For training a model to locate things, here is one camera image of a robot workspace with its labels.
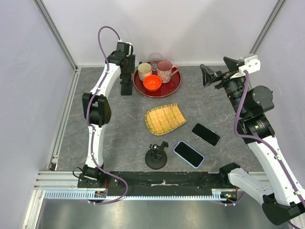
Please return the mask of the black smartphone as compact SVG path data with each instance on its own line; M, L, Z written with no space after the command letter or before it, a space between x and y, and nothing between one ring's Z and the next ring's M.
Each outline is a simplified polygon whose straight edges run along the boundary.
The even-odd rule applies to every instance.
M218 134L214 133L200 123L197 123L194 126L192 132L212 146L216 146L220 140L220 136Z

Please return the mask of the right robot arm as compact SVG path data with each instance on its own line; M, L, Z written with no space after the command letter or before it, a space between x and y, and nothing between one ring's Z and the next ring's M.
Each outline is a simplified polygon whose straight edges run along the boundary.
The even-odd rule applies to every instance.
M272 91L263 85L249 88L250 74L259 71L261 63L254 54L239 60L224 57L224 63L225 73L201 64L203 85L225 90L235 111L234 134L255 154L270 184L264 185L236 163L220 168L218 182L225 188L241 188L262 206L273 224L290 222L305 212L305 189L286 162L265 115L275 106Z

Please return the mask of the blue-cased smartphone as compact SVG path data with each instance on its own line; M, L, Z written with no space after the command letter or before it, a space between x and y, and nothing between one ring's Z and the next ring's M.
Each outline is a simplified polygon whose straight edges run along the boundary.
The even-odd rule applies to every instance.
M184 141L180 141L173 151L194 168L199 168L204 161L204 156Z

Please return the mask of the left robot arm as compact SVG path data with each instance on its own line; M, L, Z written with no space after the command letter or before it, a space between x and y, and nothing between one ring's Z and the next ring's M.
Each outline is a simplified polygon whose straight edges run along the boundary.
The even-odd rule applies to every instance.
M82 95L84 118L89 129L88 155L79 176L78 187L103 187L109 175L103 167L103 141L112 111L108 102L109 93L117 78L121 82L121 95L132 95L132 76L135 71L135 54L129 42L117 42L116 50L106 58L106 66L90 92Z

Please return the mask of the black round-base phone holder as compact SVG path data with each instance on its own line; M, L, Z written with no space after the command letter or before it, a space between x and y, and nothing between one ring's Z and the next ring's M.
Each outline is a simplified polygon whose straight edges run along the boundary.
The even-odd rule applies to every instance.
M168 146L168 143L165 141L160 145L150 144L150 149L145 155L146 165L154 170L163 168L167 163L167 154L164 151L164 148Z

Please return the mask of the black folding phone stand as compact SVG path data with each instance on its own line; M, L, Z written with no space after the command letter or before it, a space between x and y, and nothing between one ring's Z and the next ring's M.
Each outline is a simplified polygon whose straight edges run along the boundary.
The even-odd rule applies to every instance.
M131 96L132 95L132 73L122 72L120 75L121 95Z

